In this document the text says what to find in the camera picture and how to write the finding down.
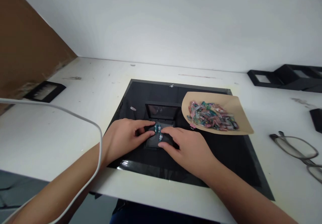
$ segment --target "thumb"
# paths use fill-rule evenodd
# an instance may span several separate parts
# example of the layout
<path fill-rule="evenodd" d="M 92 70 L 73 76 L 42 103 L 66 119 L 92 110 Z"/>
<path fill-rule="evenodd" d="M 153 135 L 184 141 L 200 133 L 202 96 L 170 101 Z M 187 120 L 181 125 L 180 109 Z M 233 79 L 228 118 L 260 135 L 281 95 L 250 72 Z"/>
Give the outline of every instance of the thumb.
<path fill-rule="evenodd" d="M 175 149 L 173 146 L 168 144 L 167 142 L 160 142 L 158 144 L 159 147 L 163 148 L 173 159 L 177 162 L 177 160 L 180 157 L 180 153 L 177 149 Z"/>
<path fill-rule="evenodd" d="M 141 144 L 146 141 L 149 137 L 154 135 L 154 131 L 147 131 L 135 138 L 137 144 Z"/>

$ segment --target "finger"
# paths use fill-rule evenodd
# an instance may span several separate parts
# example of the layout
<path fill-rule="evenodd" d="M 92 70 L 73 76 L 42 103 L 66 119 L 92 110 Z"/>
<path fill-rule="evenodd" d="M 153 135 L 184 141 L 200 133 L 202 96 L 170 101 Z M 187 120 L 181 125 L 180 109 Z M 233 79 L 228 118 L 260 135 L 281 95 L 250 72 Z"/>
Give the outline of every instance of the finger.
<path fill-rule="evenodd" d="M 183 128 L 175 128 L 175 129 L 179 130 L 179 131 L 180 131 L 180 132 L 182 132 L 182 133 L 184 133 L 184 131 L 186 131 L 186 130 L 184 130 Z"/>
<path fill-rule="evenodd" d="M 139 133 L 140 133 L 140 134 L 143 134 L 143 133 L 145 133 L 145 130 L 144 130 L 144 128 L 139 128 Z"/>
<path fill-rule="evenodd" d="M 165 128 L 162 128 L 161 129 L 161 132 L 162 133 L 167 133 L 167 134 L 170 134 L 170 136 L 172 138 L 178 138 L 181 136 L 182 132 L 179 131 L 177 128 L 174 128 L 174 127 L 165 127 Z"/>
<path fill-rule="evenodd" d="M 159 142 L 158 146 L 163 148 L 174 159 L 174 161 L 179 161 L 179 158 L 181 156 L 180 150 L 175 149 L 167 142 Z"/>
<path fill-rule="evenodd" d="M 151 126 L 154 125 L 155 122 L 153 121 L 147 121 L 147 120 L 135 120 L 133 122 L 134 126 L 135 126 L 135 130 L 138 130 L 139 128 L 143 128 L 143 127 L 147 127 L 147 126 Z"/>
<path fill-rule="evenodd" d="M 149 137 L 153 136 L 154 134 L 155 134 L 154 131 L 147 131 L 141 134 L 140 136 L 135 137 L 135 143 L 137 145 L 140 145 L 141 143 L 146 141 Z"/>

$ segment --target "white desk surface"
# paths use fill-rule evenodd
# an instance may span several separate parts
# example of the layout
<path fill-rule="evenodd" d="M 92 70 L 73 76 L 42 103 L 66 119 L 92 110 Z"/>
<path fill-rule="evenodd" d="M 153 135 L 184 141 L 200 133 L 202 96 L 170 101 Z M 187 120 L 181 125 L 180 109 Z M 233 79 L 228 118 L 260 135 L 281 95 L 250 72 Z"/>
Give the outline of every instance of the white desk surface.
<path fill-rule="evenodd" d="M 96 122 L 105 132 L 131 79 L 231 89 L 255 131 L 250 138 L 275 203 L 299 223 L 322 220 L 322 185 L 268 137 L 281 130 L 322 153 L 322 134 L 309 114 L 322 107 L 322 94 L 255 87 L 242 73 L 77 58 L 50 78 L 67 87 L 52 103 Z M 93 126 L 64 112 L 16 105 L 0 117 L 0 169 L 51 181 L 98 141 Z M 322 156 L 313 161 L 322 164 Z M 93 191 L 234 223 L 209 188 L 106 168 Z"/>

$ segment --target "brown cardboard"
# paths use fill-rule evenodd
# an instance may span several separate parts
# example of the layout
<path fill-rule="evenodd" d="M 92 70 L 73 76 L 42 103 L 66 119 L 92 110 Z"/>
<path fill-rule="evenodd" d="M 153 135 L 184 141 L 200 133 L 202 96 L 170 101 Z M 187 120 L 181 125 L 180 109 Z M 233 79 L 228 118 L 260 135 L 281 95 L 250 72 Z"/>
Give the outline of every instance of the brown cardboard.
<path fill-rule="evenodd" d="M 212 128 L 205 128 L 203 126 L 196 125 L 196 128 L 215 133 L 215 134 L 222 134 L 222 135 L 249 135 L 253 134 L 254 130 L 252 129 L 246 114 L 242 108 L 242 105 L 239 101 L 239 98 L 237 96 L 231 96 L 231 95 L 224 95 L 224 94 L 215 94 L 215 93 L 207 93 L 207 92 L 187 92 L 185 95 L 182 104 L 181 104 L 181 110 L 184 118 L 187 122 L 190 123 L 190 121 L 187 118 L 187 115 L 190 115 L 189 113 L 189 105 L 191 101 L 196 102 L 213 102 L 216 104 L 219 104 L 224 109 L 227 110 L 227 112 L 234 114 L 235 120 L 239 125 L 239 131 L 219 131 Z"/>
<path fill-rule="evenodd" d="M 77 55 L 26 0 L 0 5 L 0 98 L 20 99 Z"/>

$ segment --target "candy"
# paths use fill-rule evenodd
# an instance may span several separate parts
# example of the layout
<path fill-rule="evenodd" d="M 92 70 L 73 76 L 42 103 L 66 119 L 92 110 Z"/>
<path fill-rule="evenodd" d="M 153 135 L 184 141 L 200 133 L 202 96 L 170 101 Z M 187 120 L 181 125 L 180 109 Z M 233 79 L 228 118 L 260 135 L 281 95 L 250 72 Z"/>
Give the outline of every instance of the candy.
<path fill-rule="evenodd" d="M 215 103 L 206 103 L 205 101 L 198 104 L 191 101 L 188 106 L 190 115 L 187 115 L 191 122 L 191 128 L 196 125 L 205 128 L 214 128 L 219 131 L 238 130 L 239 125 L 234 119 L 234 115 L 228 113 L 223 107 Z"/>

